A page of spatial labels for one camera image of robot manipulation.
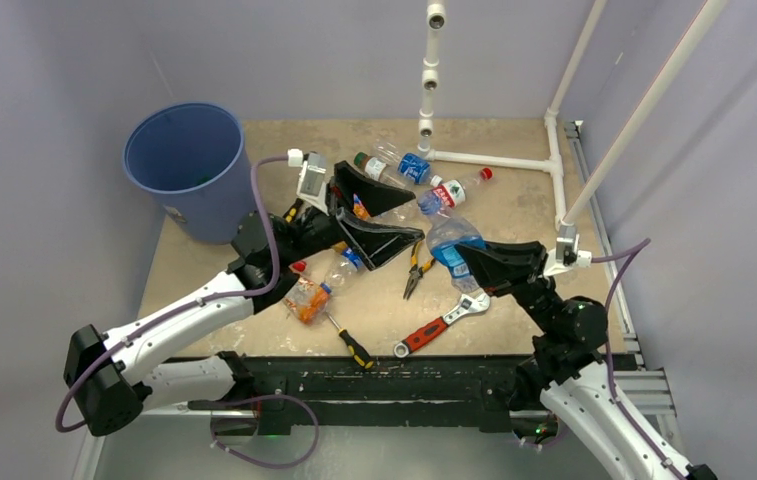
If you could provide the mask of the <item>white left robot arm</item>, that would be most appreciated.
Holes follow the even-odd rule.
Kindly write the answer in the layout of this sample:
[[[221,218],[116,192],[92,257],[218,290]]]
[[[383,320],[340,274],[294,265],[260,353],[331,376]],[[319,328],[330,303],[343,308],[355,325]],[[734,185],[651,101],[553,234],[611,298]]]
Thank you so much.
[[[347,162],[337,163],[330,179],[320,179],[318,190],[294,221],[258,204],[240,220],[232,239],[236,259],[182,299],[106,332],[90,325],[77,330],[67,352],[67,391],[56,429],[70,431],[64,421],[70,406],[94,436],[112,434],[143,412],[173,404],[243,407],[251,399],[252,382],[241,372],[237,354],[220,352],[196,361],[179,361],[176,354],[281,301],[297,283],[295,262],[342,243],[375,270],[424,237],[420,229],[374,220],[412,201],[411,191],[370,179]],[[366,209],[368,219],[356,215],[356,204]]]

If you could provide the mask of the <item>nongfu spring red bottle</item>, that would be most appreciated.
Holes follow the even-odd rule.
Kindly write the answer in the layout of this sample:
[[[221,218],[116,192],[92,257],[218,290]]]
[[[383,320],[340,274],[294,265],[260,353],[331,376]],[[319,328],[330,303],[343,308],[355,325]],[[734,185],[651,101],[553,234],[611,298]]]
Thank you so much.
[[[455,209],[492,179],[493,171],[485,167],[471,175],[443,181],[422,193],[417,199],[417,205],[425,215],[435,214],[443,208]]]

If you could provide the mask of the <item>yellow black screwdriver back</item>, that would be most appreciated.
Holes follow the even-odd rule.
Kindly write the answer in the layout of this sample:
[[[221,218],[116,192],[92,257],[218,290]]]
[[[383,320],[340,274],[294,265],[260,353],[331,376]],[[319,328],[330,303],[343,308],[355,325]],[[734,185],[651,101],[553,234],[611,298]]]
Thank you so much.
[[[304,200],[301,198],[297,198],[285,212],[284,220],[287,223],[292,223],[299,215],[300,210],[303,205],[304,205]]]

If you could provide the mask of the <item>yellow black screwdriver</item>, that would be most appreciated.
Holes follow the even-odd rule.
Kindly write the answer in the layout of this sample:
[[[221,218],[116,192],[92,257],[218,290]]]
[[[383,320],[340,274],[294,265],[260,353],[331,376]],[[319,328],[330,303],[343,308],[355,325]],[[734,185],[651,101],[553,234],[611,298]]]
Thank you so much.
[[[337,329],[338,336],[344,342],[355,363],[364,370],[371,369],[375,362],[366,348],[363,347],[347,329],[343,328],[329,312],[326,312],[325,315],[330,320],[331,324]]]
[[[292,223],[299,215],[300,210],[303,205],[304,205],[304,200],[301,198],[297,198],[285,212],[284,220],[287,223]]]

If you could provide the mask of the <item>black table front rail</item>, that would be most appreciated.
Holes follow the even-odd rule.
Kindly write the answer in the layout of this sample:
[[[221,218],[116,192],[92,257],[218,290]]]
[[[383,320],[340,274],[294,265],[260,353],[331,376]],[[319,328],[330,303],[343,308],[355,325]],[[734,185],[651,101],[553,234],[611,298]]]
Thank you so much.
[[[519,396],[518,369],[528,355],[380,357],[364,370],[346,357],[241,357],[236,383],[221,400],[193,400],[191,410],[246,411],[262,435],[287,435],[313,418],[322,426],[468,427],[514,430],[543,417],[537,398]]]

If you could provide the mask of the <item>red handled adjustable wrench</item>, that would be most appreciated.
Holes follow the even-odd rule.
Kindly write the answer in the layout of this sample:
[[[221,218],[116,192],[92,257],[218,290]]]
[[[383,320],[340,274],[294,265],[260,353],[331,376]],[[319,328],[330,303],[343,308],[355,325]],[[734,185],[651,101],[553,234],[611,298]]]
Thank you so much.
[[[462,294],[456,305],[445,314],[427,324],[421,326],[404,339],[400,340],[393,348],[396,358],[405,358],[420,350],[458,320],[485,313],[491,305],[490,296],[481,293],[477,296]]]

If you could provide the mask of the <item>aluminium side rail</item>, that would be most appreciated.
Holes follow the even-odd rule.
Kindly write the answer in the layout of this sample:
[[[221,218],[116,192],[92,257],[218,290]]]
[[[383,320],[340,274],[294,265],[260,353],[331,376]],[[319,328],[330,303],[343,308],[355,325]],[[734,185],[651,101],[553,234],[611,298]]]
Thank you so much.
[[[579,177],[582,182],[586,182],[590,176],[590,169],[584,155],[580,140],[580,121],[568,121],[564,125],[564,131],[570,152],[573,155]],[[604,255],[612,255],[614,250],[611,247],[608,232],[602,218],[601,210],[595,197],[591,197],[588,210],[592,212],[593,226],[595,234],[600,242],[601,250]],[[613,285],[613,281],[620,273],[620,260],[615,260],[604,264],[605,273]],[[623,380],[624,390],[637,408],[647,417],[655,417],[653,420],[660,423],[660,419],[672,418],[675,420],[676,411],[674,401],[669,390],[669,384],[663,369],[647,369],[645,360],[642,355],[642,349],[638,335],[635,331],[628,303],[624,295],[622,279],[616,283],[612,305],[615,312],[615,318],[622,331],[622,337],[626,353],[613,354],[615,360],[619,361],[620,357],[633,357],[635,367],[633,370],[620,369],[616,367],[617,380]]]

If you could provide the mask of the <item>green cap clear bottle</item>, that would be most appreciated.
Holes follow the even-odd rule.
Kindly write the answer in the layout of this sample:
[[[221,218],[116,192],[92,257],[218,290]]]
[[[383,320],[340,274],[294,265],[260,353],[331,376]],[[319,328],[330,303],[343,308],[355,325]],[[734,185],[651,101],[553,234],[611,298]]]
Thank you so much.
[[[396,166],[385,160],[364,152],[358,152],[353,162],[366,177],[372,180],[395,188],[410,188],[408,179],[398,171]]]

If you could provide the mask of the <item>blue label bottle back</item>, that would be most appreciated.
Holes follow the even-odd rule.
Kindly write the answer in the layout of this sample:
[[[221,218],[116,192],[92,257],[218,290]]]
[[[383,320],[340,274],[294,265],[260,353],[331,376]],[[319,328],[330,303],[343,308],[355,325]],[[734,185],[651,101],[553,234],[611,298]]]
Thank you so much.
[[[415,185],[436,187],[444,181],[443,177],[432,170],[428,161],[414,153],[399,150],[385,139],[374,142],[372,153]]]

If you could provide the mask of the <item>crushed orange label bottle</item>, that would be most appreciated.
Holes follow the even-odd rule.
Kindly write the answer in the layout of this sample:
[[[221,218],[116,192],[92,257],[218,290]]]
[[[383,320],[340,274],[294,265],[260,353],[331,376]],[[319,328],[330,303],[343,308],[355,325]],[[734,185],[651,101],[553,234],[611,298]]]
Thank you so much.
[[[324,282],[315,282],[305,275],[307,270],[305,261],[291,264],[290,270],[296,273],[298,278],[285,294],[282,303],[296,320],[305,325],[311,325],[326,309],[332,289]]]

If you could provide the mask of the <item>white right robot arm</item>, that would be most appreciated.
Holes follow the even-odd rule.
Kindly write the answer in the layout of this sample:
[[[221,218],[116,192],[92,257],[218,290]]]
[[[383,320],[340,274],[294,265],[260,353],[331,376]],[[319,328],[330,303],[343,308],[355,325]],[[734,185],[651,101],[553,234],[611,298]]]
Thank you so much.
[[[509,295],[541,330],[532,361],[518,369],[515,392],[553,413],[614,479],[713,479],[653,428],[616,384],[609,354],[608,309],[584,296],[562,298],[546,274],[538,242],[455,247],[491,297]]]

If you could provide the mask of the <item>blue plastic bin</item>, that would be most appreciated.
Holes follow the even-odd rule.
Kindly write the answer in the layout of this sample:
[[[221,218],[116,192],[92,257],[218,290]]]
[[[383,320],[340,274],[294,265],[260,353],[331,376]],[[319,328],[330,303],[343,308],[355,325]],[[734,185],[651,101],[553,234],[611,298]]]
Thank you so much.
[[[126,142],[123,167],[198,242],[229,243],[256,209],[244,128],[214,104],[178,104],[147,117]],[[212,180],[196,186],[204,176]]]

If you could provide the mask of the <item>orange juice bottle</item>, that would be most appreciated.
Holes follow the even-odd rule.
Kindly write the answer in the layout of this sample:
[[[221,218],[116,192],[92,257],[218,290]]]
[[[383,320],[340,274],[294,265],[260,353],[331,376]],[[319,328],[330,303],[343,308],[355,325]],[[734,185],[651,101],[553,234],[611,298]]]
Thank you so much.
[[[361,220],[370,220],[372,216],[368,212],[368,210],[365,208],[362,200],[357,194],[354,194],[352,196],[353,206],[352,211],[356,215],[357,218]]]

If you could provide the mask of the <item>blue label water bottle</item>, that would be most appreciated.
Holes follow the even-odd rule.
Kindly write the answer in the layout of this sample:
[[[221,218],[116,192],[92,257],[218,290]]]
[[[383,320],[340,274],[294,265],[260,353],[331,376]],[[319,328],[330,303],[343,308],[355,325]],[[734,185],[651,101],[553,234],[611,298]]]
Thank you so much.
[[[464,294],[478,290],[479,284],[456,246],[484,247],[485,242],[479,230],[446,206],[433,191],[421,194],[417,204],[431,223],[425,237],[427,248],[435,260],[447,268],[452,286]]]

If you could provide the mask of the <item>blue label bottle centre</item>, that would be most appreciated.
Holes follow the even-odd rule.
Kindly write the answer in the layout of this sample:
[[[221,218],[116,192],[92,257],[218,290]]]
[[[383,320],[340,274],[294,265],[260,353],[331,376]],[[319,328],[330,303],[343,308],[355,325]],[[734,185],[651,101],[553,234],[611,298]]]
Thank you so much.
[[[364,262],[351,248],[343,249],[329,267],[324,283],[332,290],[351,284],[351,281],[365,268]]]

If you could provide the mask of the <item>yellow handled pliers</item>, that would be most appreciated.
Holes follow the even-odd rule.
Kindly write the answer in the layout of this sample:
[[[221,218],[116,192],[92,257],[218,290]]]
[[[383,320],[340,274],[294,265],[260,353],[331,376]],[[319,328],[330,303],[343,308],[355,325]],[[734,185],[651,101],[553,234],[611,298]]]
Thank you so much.
[[[435,258],[429,255],[425,262],[420,262],[419,254],[421,252],[427,252],[427,246],[424,241],[416,243],[410,254],[410,269],[408,272],[408,279],[403,292],[403,299],[409,300],[418,286],[423,276],[432,268]]]

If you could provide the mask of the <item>yellow black screwdriver front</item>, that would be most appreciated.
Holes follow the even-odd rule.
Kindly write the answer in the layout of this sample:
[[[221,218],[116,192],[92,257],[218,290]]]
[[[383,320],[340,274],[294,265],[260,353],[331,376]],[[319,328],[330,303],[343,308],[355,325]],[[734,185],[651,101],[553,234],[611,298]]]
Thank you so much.
[[[325,315],[330,320],[331,324],[337,329],[338,336],[344,342],[355,363],[364,370],[371,369],[375,362],[366,348],[363,347],[347,329],[343,328],[329,312],[326,312]]]

